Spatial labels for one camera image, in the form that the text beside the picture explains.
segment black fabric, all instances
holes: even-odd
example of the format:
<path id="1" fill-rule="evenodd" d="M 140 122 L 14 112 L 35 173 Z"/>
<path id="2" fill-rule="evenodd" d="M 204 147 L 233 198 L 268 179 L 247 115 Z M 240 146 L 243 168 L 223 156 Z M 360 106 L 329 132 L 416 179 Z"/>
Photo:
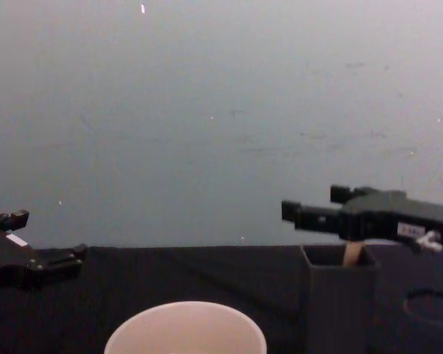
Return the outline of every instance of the black fabric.
<path id="1" fill-rule="evenodd" d="M 443 353 L 443 326 L 403 305 L 412 289 L 443 291 L 443 255 L 369 247 L 381 265 L 370 353 Z M 299 257 L 298 246 L 90 248 L 76 280 L 34 293 L 0 290 L 0 354 L 103 353 L 134 314 L 184 300 L 236 308 L 258 323 L 269 354 L 298 354 Z"/>

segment wooden stick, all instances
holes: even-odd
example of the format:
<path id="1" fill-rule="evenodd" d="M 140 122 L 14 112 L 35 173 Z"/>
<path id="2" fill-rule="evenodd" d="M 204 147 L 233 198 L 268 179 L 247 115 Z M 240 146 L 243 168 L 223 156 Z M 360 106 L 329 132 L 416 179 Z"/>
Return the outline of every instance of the wooden stick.
<path id="1" fill-rule="evenodd" d="M 343 258 L 343 266 L 354 266 L 357 264 L 361 250 L 363 249 L 363 242 L 346 241 L 345 257 Z"/>

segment black tablecloth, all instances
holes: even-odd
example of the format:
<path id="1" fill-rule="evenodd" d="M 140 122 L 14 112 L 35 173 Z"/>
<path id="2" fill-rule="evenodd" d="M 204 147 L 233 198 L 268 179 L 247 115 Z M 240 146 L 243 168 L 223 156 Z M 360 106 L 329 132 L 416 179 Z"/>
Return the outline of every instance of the black tablecloth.
<path id="1" fill-rule="evenodd" d="M 369 248 L 380 263 L 370 352 L 443 353 L 443 326 L 403 306 L 411 289 L 443 290 L 443 255 Z M 298 354 L 299 257 L 298 246 L 90 248 L 75 280 L 30 294 L 0 290 L 0 354 L 103 353 L 134 314 L 184 300 L 241 310 L 263 330 L 269 354 Z M 430 306 L 443 312 L 443 304 Z"/>

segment black box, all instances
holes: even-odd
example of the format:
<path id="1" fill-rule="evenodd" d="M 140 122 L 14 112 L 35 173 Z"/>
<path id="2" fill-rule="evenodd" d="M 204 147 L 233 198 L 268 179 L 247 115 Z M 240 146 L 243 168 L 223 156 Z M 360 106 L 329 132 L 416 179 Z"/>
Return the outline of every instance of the black box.
<path id="1" fill-rule="evenodd" d="M 302 353 L 365 354 L 378 264 L 363 247 L 343 266 L 345 245 L 301 246 Z"/>

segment white sticker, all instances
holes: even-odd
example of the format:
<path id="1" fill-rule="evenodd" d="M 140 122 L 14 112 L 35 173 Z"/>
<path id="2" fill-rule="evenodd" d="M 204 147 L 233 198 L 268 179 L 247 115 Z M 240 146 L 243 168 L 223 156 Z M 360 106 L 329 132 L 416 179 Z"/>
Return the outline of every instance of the white sticker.
<path id="1" fill-rule="evenodd" d="M 427 230 L 425 229 L 425 227 L 410 225 L 408 223 L 399 223 L 397 227 L 397 234 L 399 236 L 418 238 L 421 236 L 425 236 L 426 233 Z"/>
<path id="2" fill-rule="evenodd" d="M 8 234 L 7 239 L 13 241 L 18 246 L 21 246 L 21 247 L 28 246 L 28 243 L 26 243 L 26 241 L 22 240 L 21 238 L 19 238 L 18 236 L 14 235 L 14 234 Z"/>

